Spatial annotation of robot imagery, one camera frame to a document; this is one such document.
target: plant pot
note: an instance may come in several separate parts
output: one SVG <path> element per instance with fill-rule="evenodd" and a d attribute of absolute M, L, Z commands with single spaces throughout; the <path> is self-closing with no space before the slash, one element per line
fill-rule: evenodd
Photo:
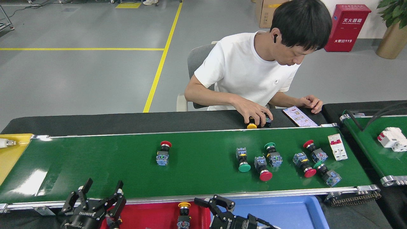
<path fill-rule="evenodd" d="M 395 59 L 407 44 L 407 26 L 402 29 L 394 24 L 387 28 L 382 41 L 376 51 L 379 57 Z"/>

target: white wall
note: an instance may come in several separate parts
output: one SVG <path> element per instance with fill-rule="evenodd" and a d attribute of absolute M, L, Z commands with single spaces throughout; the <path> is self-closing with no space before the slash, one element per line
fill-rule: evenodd
<path fill-rule="evenodd" d="M 369 13 L 362 30 L 359 33 L 358 38 L 382 38 L 386 31 L 386 25 L 382 21 L 379 11 L 382 9 L 376 9 L 380 0 L 321 0 L 325 3 L 331 16 L 335 11 L 336 4 L 364 4 L 372 12 Z"/>

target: red fire extinguisher box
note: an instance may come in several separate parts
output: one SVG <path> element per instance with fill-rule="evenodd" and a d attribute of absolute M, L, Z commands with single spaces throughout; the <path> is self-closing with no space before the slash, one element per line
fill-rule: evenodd
<path fill-rule="evenodd" d="M 337 4 L 332 16 L 332 31 L 325 50 L 350 52 L 371 10 L 363 5 Z"/>

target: yellow tray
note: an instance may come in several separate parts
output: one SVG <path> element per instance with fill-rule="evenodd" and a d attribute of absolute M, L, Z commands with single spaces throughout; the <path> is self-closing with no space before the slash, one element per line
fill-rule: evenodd
<path fill-rule="evenodd" d="M 0 148 L 0 185 L 30 143 L 33 134 L 0 134 L 0 139 L 15 140 L 17 144 Z"/>

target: gray floor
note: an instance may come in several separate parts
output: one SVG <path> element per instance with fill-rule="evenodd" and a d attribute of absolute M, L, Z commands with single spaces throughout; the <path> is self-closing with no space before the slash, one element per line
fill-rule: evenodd
<path fill-rule="evenodd" d="M 24 0 L 1 3 L 9 15 L 28 6 Z M 0 48 L 164 48 L 179 1 L 115 7 L 89 0 L 17 11 L 15 30 L 0 32 Z M 266 30 L 258 28 L 254 7 L 249 0 L 185 0 L 149 111 L 175 111 L 189 79 L 191 49 Z M 287 94 L 315 94 L 325 103 L 407 99 L 407 48 L 395 60 L 378 57 L 376 48 L 377 41 L 358 40 L 350 53 L 307 56 Z M 0 51 L 0 130 L 18 117 L 143 112 L 162 54 Z"/>

